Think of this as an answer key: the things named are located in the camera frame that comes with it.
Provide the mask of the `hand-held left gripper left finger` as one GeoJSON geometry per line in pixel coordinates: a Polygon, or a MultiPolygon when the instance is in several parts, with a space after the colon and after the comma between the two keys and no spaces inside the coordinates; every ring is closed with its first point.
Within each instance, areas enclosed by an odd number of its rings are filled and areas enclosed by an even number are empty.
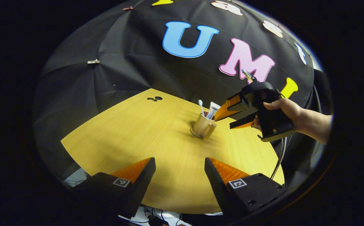
{"type": "Polygon", "coordinates": [[[136,215],[155,171],[156,159],[150,157],[110,174],[96,173],[72,191],[94,207],[130,219],[136,215]]]}

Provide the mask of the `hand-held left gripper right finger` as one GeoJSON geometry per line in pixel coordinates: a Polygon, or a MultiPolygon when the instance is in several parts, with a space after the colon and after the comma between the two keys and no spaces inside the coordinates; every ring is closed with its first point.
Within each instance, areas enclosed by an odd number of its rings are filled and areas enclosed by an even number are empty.
{"type": "Polygon", "coordinates": [[[270,207],[287,192],[262,173],[249,175],[207,157],[204,170],[221,211],[226,217],[246,217],[270,207]]]}

